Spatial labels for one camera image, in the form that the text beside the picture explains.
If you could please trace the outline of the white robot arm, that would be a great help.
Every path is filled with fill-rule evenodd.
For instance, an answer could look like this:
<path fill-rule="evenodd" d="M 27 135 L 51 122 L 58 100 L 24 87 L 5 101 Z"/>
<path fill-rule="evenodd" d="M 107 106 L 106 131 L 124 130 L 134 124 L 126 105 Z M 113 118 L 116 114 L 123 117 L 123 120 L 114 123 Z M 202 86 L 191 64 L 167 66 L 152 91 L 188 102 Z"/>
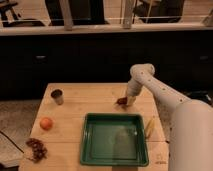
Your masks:
<path fill-rule="evenodd" d="M 168 171 L 213 171 L 213 107 L 191 99 L 154 77 L 152 64 L 130 68 L 127 104 L 145 86 L 171 111 Z"/>

